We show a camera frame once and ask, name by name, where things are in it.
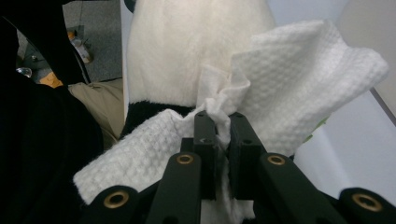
crumpled cloth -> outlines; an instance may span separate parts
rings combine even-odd
[[[197,109],[187,117],[165,110],[79,171],[74,181],[83,200],[90,203],[114,185],[141,191],[161,179],[181,138],[193,137],[193,116],[202,110],[216,122],[223,149],[230,142],[228,115],[238,111],[268,151],[289,156],[322,119],[371,89],[389,70],[373,50],[348,47],[329,21],[302,21],[254,35],[250,50],[235,54],[231,66],[231,75],[203,67]],[[228,162],[224,156],[219,161],[218,199],[203,201],[201,223],[254,217],[252,202],[230,198]]]

person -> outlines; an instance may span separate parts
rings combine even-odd
[[[3,17],[0,29],[0,223],[78,223],[73,175],[103,152],[101,129],[66,86],[17,73],[16,30]]]

white fabric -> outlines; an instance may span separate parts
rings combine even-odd
[[[274,27],[263,0],[137,1],[127,51],[130,103],[195,106],[202,65],[230,74],[231,56]]]
[[[303,21],[252,37],[250,50],[232,57],[232,74],[204,66],[198,108],[186,118],[165,110],[75,175],[86,203],[102,190],[126,185],[138,191],[159,180],[182,137],[193,136],[203,109],[216,122],[222,148],[236,110],[247,116],[269,151],[290,155],[315,126],[385,78],[388,65],[370,49],[348,47],[327,21]],[[203,202],[201,223],[240,223],[253,217],[251,202],[229,197],[228,162],[220,157],[216,202]]]

white fleece fabric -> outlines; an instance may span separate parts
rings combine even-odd
[[[302,21],[254,35],[249,50],[235,54],[231,66],[231,74],[202,67],[197,109],[187,117],[165,110],[79,171],[74,181],[83,200],[90,203],[114,185],[141,191],[161,179],[181,138],[193,137],[193,116],[204,109],[217,124],[223,149],[230,141],[227,116],[239,111],[268,151],[289,156],[322,119],[368,91],[389,70],[373,50],[348,47],[329,21]],[[203,201],[201,223],[254,217],[252,202],[230,198],[228,162],[221,153],[219,163],[218,200]]]
[[[204,64],[231,72],[231,56],[275,27],[264,0],[139,0],[127,51],[130,103],[195,106]]]

brass insert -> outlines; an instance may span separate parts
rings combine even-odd
[[[372,212],[379,212],[382,210],[382,204],[370,195],[355,193],[352,195],[352,199],[360,207],[370,210]]]
[[[125,205],[129,200],[129,194],[125,190],[113,192],[105,198],[104,205],[107,208],[118,208]]]
[[[286,163],[285,159],[280,156],[269,156],[267,160],[274,165],[284,165]]]
[[[180,155],[177,157],[177,162],[183,165],[190,164],[194,161],[194,157],[188,154]]]

